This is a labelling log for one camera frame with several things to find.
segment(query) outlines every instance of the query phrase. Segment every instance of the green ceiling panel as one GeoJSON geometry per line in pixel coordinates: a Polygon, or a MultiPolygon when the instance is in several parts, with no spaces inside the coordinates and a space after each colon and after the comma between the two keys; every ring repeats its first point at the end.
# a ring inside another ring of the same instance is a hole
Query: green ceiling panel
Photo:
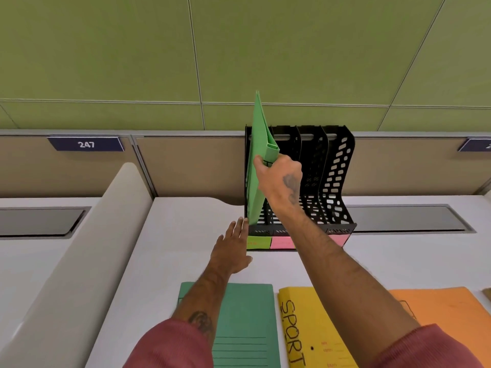
{"type": "Polygon", "coordinates": [[[187,0],[2,0],[0,98],[198,101],[187,0]]]}
{"type": "Polygon", "coordinates": [[[395,105],[491,106],[491,0],[445,0],[395,105]]]}
{"type": "Polygon", "coordinates": [[[442,0],[191,0],[204,101],[388,105],[442,0]]]}
{"type": "MultiPolygon", "coordinates": [[[[253,106],[204,105],[206,130],[243,130],[252,124],[253,106]]],[[[346,125],[351,131],[375,131],[386,108],[264,106],[268,125],[346,125]]]]}
{"type": "Polygon", "coordinates": [[[491,109],[394,108],[381,131],[491,131],[491,109]]]}
{"type": "Polygon", "coordinates": [[[3,102],[22,129],[203,130],[200,105],[3,102]]]}
{"type": "Polygon", "coordinates": [[[0,106],[0,129],[15,129],[15,128],[16,128],[15,124],[12,122],[12,120],[10,120],[7,113],[0,106]]]}

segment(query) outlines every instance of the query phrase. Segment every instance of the fingers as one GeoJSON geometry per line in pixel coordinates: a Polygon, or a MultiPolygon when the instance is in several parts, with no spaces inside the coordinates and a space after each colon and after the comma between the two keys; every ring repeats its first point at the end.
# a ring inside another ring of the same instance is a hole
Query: fingers
{"type": "Polygon", "coordinates": [[[256,168],[256,174],[261,175],[267,171],[267,166],[263,164],[263,158],[260,155],[256,155],[253,160],[254,167],[256,168]]]}
{"type": "Polygon", "coordinates": [[[233,233],[233,237],[236,237],[236,238],[239,238],[240,235],[241,235],[241,231],[242,231],[242,223],[244,222],[244,219],[242,217],[240,217],[238,220],[237,220],[237,224],[235,225],[235,228],[234,228],[234,233],[233,233]]]}
{"type": "Polygon", "coordinates": [[[244,223],[242,223],[241,239],[247,241],[247,236],[249,235],[249,219],[245,218],[244,223]]]}
{"type": "Polygon", "coordinates": [[[235,221],[230,222],[228,225],[227,231],[225,232],[225,238],[232,236],[234,233],[235,221]]]}

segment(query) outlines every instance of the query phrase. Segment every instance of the hand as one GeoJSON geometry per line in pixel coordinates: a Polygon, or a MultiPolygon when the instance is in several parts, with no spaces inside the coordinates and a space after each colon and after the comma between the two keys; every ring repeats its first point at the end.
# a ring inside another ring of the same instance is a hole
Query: hand
{"type": "Polygon", "coordinates": [[[240,217],[237,224],[235,221],[230,223],[225,236],[220,235],[213,247],[208,266],[225,277],[244,270],[252,262],[252,257],[246,255],[248,234],[247,218],[240,217]]]}
{"type": "Polygon", "coordinates": [[[276,215],[282,209],[299,206],[302,164],[280,154],[270,168],[264,165],[263,158],[257,155],[254,158],[254,166],[259,180],[259,190],[276,215]]]}

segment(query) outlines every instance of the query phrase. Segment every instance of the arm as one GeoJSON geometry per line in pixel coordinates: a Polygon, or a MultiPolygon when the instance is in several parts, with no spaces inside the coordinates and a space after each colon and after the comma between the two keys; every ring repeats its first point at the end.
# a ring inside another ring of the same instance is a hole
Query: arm
{"type": "Polygon", "coordinates": [[[420,327],[399,302],[334,243],[298,204],[302,165],[281,155],[272,167],[254,160],[259,189],[292,237],[329,317],[360,367],[420,327]]]}
{"type": "Polygon", "coordinates": [[[241,217],[232,222],[213,248],[210,263],[179,304],[173,319],[195,325],[213,346],[217,330],[218,314],[230,275],[235,274],[252,261],[246,256],[249,222],[241,217]]]}
{"type": "Polygon", "coordinates": [[[246,255],[249,223],[232,222],[215,244],[210,262],[177,306],[172,317],[150,329],[138,341],[125,368],[213,366],[211,346],[215,339],[218,314],[231,274],[246,268],[252,257],[246,255]]]}

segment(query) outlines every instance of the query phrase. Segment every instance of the black file organizer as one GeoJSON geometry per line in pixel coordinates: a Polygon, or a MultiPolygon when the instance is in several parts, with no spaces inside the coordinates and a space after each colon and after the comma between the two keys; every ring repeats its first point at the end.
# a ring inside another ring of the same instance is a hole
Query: black file organizer
{"type": "MultiPolygon", "coordinates": [[[[346,126],[270,126],[280,153],[300,161],[304,174],[300,205],[329,235],[351,234],[356,227],[341,198],[343,182],[354,151],[354,137],[346,126]]],[[[247,167],[251,127],[245,128],[244,216],[247,217],[247,167]]],[[[251,236],[289,236],[264,201],[259,221],[249,226],[251,236]]]]}

